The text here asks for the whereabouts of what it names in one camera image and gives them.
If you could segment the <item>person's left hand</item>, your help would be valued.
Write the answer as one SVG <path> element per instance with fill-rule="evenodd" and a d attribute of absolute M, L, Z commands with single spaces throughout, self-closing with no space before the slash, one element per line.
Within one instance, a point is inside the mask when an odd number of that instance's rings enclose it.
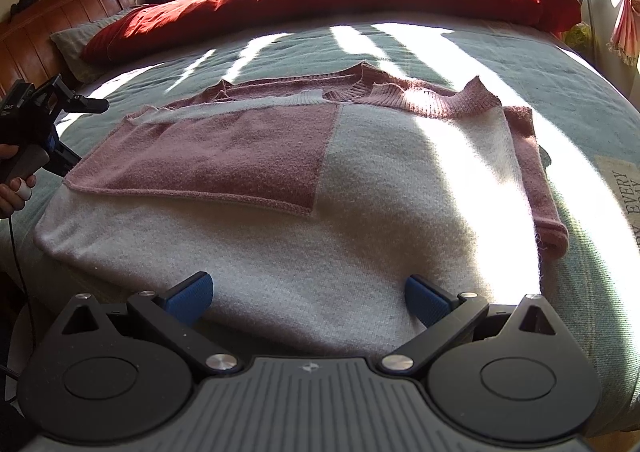
<path fill-rule="evenodd" d="M 22 197 L 18 191 L 34 189 L 37 177 L 30 175 L 26 179 L 15 178 L 11 183 L 2 183 L 0 187 L 0 216 L 2 219 L 11 217 L 15 212 L 24 209 L 28 198 Z"/>

